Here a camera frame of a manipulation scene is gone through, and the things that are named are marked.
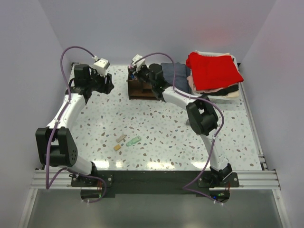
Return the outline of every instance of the gray floor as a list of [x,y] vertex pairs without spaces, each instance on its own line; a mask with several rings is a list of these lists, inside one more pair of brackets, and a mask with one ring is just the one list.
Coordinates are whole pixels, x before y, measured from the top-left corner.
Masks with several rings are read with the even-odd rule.
[[90,204],[79,190],[40,190],[29,228],[281,228],[272,191],[233,190],[222,207],[194,195],[117,195]]

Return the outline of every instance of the beige eraser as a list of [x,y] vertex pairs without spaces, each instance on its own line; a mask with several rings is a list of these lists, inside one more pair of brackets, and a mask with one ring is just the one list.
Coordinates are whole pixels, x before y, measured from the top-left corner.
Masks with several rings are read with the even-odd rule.
[[116,139],[116,142],[120,142],[121,140],[123,140],[127,135],[123,134],[122,136],[120,136],[118,139]]
[[114,147],[114,150],[115,150],[115,151],[118,151],[120,148],[121,148],[120,145],[116,145],[116,146]]

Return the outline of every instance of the blue gray cloth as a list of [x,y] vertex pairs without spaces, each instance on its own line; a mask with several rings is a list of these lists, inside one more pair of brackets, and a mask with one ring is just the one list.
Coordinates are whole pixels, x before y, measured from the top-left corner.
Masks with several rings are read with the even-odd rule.
[[[174,69],[172,63],[161,63],[163,76],[167,82],[173,84]],[[187,77],[191,71],[186,64],[176,63],[175,64],[175,87],[179,90],[189,93],[189,84]]]

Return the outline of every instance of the speckled pattern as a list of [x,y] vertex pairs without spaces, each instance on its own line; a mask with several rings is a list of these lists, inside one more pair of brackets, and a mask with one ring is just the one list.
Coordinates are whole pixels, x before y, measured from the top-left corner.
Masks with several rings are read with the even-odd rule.
[[[129,100],[127,66],[111,66],[108,73],[113,76],[114,90],[109,95],[93,92],[72,129],[78,154],[94,161],[98,169],[202,169],[208,154],[201,138],[185,125],[186,111],[160,101]],[[226,120],[219,140],[233,170],[261,170],[242,97],[218,106]],[[127,137],[115,151],[122,134]],[[142,140],[127,147],[137,135]]]

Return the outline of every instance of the white wall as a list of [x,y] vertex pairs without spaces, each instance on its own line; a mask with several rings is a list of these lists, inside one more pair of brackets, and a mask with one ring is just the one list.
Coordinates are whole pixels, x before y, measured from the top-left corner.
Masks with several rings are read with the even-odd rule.
[[[39,1],[63,48],[84,46],[116,64],[129,63],[137,53],[145,55],[155,51],[170,54],[176,61],[185,61],[195,49],[231,52],[241,61],[275,2]],[[88,60],[76,55],[73,51],[69,53],[75,60]]]
[[278,0],[241,64],[266,162],[304,227],[304,1]]
[[62,48],[37,0],[1,1],[0,31],[0,227],[14,228],[41,167],[35,131],[63,99]]

